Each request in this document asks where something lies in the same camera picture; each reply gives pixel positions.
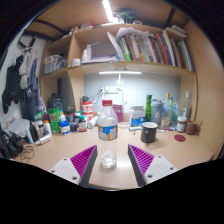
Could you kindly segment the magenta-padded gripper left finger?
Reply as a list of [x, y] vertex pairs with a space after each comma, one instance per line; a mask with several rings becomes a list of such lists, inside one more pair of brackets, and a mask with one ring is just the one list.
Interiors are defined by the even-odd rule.
[[87, 187], [98, 155], [93, 145], [71, 158], [62, 158], [49, 172], [81, 187]]

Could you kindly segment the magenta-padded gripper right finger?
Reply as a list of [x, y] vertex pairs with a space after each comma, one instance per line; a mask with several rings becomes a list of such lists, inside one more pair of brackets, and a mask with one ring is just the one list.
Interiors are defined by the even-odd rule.
[[164, 156], [154, 156], [131, 144], [128, 145], [128, 156], [139, 187], [178, 171]]

